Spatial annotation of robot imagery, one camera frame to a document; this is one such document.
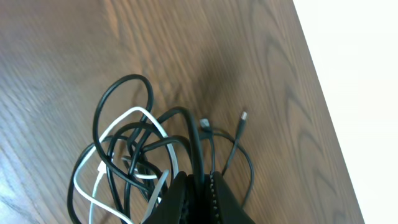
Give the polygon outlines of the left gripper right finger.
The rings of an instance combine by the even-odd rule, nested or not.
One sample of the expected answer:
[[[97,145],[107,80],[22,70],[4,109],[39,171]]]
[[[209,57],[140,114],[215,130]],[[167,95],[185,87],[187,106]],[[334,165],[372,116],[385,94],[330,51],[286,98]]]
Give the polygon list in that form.
[[[217,224],[254,224],[243,210],[220,172],[210,175],[211,222]]]

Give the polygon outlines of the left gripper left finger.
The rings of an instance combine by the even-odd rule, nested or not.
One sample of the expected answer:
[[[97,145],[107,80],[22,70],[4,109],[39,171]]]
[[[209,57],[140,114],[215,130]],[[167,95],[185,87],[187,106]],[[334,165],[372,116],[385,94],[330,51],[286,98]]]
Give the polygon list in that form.
[[[149,215],[143,224],[178,224],[182,214],[186,193],[187,174],[179,172],[169,187],[160,205]]]

